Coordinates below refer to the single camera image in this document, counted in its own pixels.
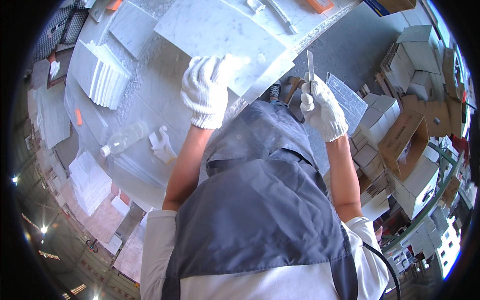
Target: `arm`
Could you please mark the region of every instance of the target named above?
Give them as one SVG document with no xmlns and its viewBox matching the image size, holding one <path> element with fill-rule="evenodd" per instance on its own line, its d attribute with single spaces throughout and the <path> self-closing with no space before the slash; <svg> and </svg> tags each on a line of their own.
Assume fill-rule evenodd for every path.
<svg viewBox="0 0 480 300">
<path fill-rule="evenodd" d="M 177 162 L 168 181 L 162 210 L 178 211 L 198 185 L 200 163 L 213 129 L 190 126 Z"/>
<path fill-rule="evenodd" d="M 344 223 L 363 216 L 360 205 L 360 185 L 350 154 L 350 144 L 345 133 L 333 142 L 326 143 L 330 163 L 330 187 L 336 213 Z"/>
<path fill-rule="evenodd" d="M 190 130 L 180 150 L 162 210 L 178 211 L 197 188 L 200 164 L 213 130 L 222 126 L 227 109 L 227 85 L 233 74 L 233 57 L 194 57 L 182 77 L 180 95 L 192 111 Z"/>
<path fill-rule="evenodd" d="M 301 87 L 300 109 L 305 120 L 318 130 L 326 142 L 332 202 L 340 220 L 347 223 L 356 216 L 362 216 L 360 185 L 347 137 L 348 124 L 330 88 L 317 75 L 312 80 L 311 91 L 308 74 L 305 81 L 307 83 Z"/>
</svg>

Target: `shoe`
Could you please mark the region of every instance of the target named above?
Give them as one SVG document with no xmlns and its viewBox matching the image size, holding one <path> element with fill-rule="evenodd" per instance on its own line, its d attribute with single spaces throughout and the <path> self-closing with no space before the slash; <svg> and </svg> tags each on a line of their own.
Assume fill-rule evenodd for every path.
<svg viewBox="0 0 480 300">
<path fill-rule="evenodd" d="M 273 100 L 278 100 L 278 97 L 280 96 L 280 91 L 281 90 L 282 90 L 282 87 L 280 85 L 280 80 L 277 80 L 270 87 L 270 102 L 272 102 Z"/>
</svg>

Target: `black cable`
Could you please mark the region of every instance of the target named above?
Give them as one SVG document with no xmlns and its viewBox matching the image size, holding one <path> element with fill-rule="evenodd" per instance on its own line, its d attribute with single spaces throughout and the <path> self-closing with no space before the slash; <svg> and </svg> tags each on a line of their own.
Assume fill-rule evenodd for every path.
<svg viewBox="0 0 480 300">
<path fill-rule="evenodd" d="M 398 278 L 395 275 L 395 271 L 392 268 L 392 265 L 388 262 L 388 260 L 385 258 L 383 254 L 381 254 L 378 250 L 376 250 L 374 247 L 370 246 L 369 244 L 363 242 L 363 246 L 367 248 L 368 250 L 372 251 L 375 253 L 380 259 L 385 263 L 387 266 L 387 269 L 390 271 L 393 277 L 393 281 L 395 282 L 395 287 L 396 287 L 396 298 L 398 300 L 402 299 L 402 294 L 400 293 L 400 283 L 398 282 Z"/>
</svg>

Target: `gloved hand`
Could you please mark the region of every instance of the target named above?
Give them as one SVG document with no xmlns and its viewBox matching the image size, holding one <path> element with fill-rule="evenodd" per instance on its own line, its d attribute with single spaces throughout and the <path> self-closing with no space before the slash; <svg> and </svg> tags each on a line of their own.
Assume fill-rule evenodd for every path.
<svg viewBox="0 0 480 300">
<path fill-rule="evenodd" d="M 233 57 L 195 56 L 182 78 L 181 97 L 193 111 L 191 122 L 204 129 L 222 126 L 227 109 L 227 85 L 233 75 Z"/>
<path fill-rule="evenodd" d="M 322 139 L 332 142 L 348 130 L 345 114 L 322 79 L 314 75 L 312 91 L 310 91 L 308 73 L 305 75 L 305 81 L 306 83 L 301 86 L 300 110 L 307 123 L 320 132 Z"/>
</svg>

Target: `bottle cap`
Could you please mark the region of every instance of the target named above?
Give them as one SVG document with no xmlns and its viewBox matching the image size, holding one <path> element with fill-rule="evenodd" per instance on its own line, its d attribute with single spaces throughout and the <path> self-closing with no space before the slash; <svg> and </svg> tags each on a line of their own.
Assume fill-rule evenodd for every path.
<svg viewBox="0 0 480 300">
<path fill-rule="evenodd" d="M 110 154 L 110 147 L 108 145 L 103 146 L 100 148 L 100 153 L 103 157 L 107 157 Z"/>
</svg>

